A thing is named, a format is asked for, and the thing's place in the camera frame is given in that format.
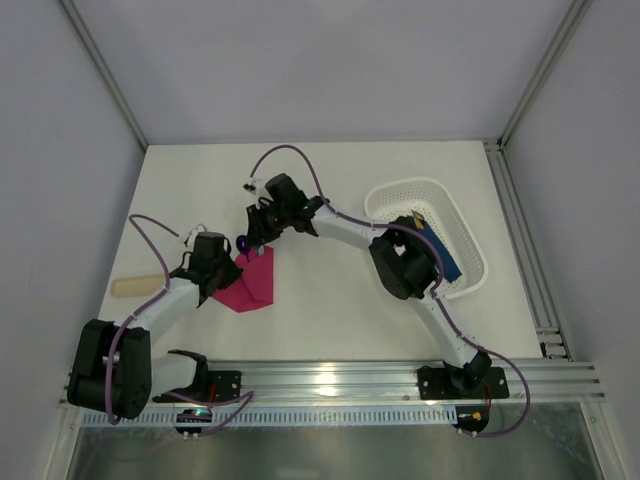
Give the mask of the purple metal spoon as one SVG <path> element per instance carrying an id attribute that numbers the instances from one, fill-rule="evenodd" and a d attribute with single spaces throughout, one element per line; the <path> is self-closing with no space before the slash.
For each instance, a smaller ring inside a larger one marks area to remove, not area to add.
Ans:
<path id="1" fill-rule="evenodd" d="M 236 248 L 247 261 L 251 260 L 252 247 L 246 235 L 239 235 L 236 238 Z"/>

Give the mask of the pink paper napkin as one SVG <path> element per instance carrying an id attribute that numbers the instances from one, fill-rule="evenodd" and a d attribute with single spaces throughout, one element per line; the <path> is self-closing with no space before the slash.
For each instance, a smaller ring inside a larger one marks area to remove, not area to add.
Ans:
<path id="1" fill-rule="evenodd" d="M 251 251 L 249 256 L 238 254 L 235 263 L 243 272 L 241 277 L 212 298 L 236 313 L 268 307 L 274 302 L 275 251 L 265 246 L 262 254 Z"/>

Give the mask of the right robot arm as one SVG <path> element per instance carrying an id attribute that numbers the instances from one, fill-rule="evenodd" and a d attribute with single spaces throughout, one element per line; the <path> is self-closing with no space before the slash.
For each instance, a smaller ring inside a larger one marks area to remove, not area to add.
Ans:
<path id="1" fill-rule="evenodd" d="M 439 296 L 444 264 L 433 243 L 418 232 L 414 220 L 400 216 L 380 223 L 343 213 L 321 194 L 307 196 L 284 173 L 266 183 L 266 192 L 266 197 L 246 208 L 248 246 L 267 245 L 291 228 L 367 251 L 384 289 L 408 302 L 438 343 L 443 369 L 454 391 L 467 398 L 480 392 L 492 361 L 488 352 L 456 325 L 448 303 Z"/>

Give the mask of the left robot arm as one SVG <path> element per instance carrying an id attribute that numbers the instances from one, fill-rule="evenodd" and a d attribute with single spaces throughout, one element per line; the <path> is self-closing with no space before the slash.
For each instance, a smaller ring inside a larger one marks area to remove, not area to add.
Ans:
<path id="1" fill-rule="evenodd" d="M 212 295 L 239 280 L 229 240 L 217 232 L 195 236 L 192 250 L 168 281 L 124 320 L 92 319 L 80 335 L 67 401 L 102 412 L 111 423 L 139 416 L 151 400 L 205 400 L 211 392 L 207 358 L 174 349 L 154 358 L 153 345 Z"/>

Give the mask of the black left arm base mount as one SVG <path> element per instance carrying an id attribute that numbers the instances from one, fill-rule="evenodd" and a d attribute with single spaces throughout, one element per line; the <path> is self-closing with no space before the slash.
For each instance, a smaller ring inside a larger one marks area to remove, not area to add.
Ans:
<path id="1" fill-rule="evenodd" d="M 224 403 L 240 396 L 242 374 L 238 370 L 207 370 L 196 374 L 184 388 L 171 390 L 152 398 L 154 403 L 188 402 L 195 404 Z"/>

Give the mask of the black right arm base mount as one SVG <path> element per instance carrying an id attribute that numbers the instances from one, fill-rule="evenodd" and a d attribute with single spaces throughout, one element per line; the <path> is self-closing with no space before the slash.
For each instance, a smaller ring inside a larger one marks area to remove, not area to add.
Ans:
<path id="1" fill-rule="evenodd" d="M 444 366 L 423 366 L 416 375 L 422 400 L 502 400 L 510 397 L 506 375 L 500 367 L 490 367 L 473 377 L 454 373 Z"/>

